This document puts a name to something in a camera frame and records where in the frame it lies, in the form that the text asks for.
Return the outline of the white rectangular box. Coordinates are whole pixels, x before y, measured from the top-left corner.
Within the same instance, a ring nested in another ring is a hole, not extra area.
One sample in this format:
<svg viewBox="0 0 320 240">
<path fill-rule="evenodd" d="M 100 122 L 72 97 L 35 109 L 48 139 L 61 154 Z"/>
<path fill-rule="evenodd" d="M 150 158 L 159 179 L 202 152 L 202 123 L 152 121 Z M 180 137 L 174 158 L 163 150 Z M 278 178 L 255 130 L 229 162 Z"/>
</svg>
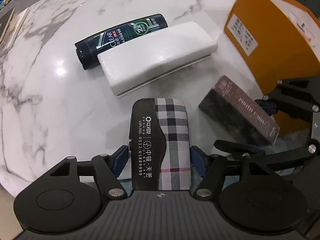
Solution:
<svg viewBox="0 0 320 240">
<path fill-rule="evenodd" d="M 135 38 L 97 55 L 116 97 L 198 63 L 216 52 L 217 41 L 196 22 Z"/>
</svg>

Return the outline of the orange cardboard box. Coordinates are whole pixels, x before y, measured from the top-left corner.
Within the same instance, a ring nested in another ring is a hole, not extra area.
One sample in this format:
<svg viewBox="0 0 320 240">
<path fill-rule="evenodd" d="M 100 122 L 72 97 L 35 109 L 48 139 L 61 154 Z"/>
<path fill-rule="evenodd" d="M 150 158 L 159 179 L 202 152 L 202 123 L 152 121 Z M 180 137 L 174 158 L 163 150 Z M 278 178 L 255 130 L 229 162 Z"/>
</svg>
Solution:
<svg viewBox="0 0 320 240">
<path fill-rule="evenodd" d="M 236 0 L 224 26 L 258 86 L 271 92 L 278 80 L 319 75 L 319 47 L 312 48 L 289 19 L 289 12 L 307 12 L 295 0 Z"/>
</svg>

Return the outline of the white shampoo tube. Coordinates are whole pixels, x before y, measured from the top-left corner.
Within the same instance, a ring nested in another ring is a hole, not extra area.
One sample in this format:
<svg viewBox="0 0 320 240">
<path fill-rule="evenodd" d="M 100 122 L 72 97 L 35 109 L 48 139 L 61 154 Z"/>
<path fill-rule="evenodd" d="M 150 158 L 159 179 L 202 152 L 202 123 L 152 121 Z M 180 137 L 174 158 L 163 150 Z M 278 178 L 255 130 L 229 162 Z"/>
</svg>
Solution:
<svg viewBox="0 0 320 240">
<path fill-rule="evenodd" d="M 312 48 L 319 47 L 319 26 L 307 12 L 299 9 L 290 10 L 289 19 L 302 33 Z"/>
</svg>

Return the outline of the plaid glasses case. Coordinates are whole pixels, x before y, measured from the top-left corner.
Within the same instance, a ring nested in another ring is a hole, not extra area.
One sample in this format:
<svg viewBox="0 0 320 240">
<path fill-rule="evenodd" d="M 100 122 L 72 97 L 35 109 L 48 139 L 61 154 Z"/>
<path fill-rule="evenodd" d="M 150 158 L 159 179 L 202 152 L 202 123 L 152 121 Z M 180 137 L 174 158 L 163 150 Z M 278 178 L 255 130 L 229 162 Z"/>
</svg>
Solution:
<svg viewBox="0 0 320 240">
<path fill-rule="evenodd" d="M 173 98 L 139 99 L 130 122 L 134 190 L 180 191 L 191 186 L 188 114 Z"/>
</svg>

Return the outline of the dark photo card box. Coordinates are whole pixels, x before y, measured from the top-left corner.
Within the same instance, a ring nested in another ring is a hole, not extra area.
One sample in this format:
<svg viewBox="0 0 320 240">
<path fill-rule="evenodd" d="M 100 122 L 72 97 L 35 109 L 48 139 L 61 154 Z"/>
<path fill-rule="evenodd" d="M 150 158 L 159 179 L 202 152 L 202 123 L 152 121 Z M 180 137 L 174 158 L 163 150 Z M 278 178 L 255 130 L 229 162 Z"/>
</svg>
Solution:
<svg viewBox="0 0 320 240">
<path fill-rule="evenodd" d="M 206 94 L 199 109 L 240 143 L 268 146 L 278 137 L 279 126 L 274 119 L 225 75 Z"/>
</svg>

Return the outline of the black hardcover book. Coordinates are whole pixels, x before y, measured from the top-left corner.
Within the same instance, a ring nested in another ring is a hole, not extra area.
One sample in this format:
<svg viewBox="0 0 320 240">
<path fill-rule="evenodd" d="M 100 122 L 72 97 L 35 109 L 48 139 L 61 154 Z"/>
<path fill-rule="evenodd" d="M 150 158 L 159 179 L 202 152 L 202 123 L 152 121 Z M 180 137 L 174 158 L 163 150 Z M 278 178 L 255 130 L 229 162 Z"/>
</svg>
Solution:
<svg viewBox="0 0 320 240">
<path fill-rule="evenodd" d="M 11 8 L 0 19 L 0 42 L 2 42 L 4 35 L 8 29 L 12 16 L 15 12 L 15 8 Z"/>
</svg>

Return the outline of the black Clear shampoo bottle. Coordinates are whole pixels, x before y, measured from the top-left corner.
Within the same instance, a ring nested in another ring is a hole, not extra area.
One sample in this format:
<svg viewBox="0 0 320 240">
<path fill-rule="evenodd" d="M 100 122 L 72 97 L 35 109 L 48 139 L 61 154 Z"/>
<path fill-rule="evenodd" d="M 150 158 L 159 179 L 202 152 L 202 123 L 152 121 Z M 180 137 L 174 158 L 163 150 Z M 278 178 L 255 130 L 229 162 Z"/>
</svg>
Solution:
<svg viewBox="0 0 320 240">
<path fill-rule="evenodd" d="M 167 28 L 162 14 L 154 14 L 110 27 L 76 42 L 76 54 L 84 70 L 99 64 L 98 54 L 134 38 Z"/>
</svg>

